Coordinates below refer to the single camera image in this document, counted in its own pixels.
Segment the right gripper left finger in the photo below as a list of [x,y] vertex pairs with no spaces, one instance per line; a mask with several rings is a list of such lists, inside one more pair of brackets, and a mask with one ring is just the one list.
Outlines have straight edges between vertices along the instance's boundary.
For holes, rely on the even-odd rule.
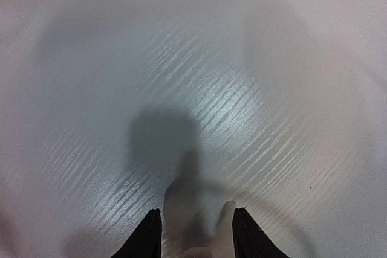
[[149,210],[111,258],[160,258],[162,232],[160,210]]

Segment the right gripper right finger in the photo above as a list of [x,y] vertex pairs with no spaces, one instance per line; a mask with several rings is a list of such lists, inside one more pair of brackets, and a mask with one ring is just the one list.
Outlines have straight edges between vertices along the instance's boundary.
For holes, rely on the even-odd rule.
[[236,258],[288,258],[245,208],[234,210],[232,233]]

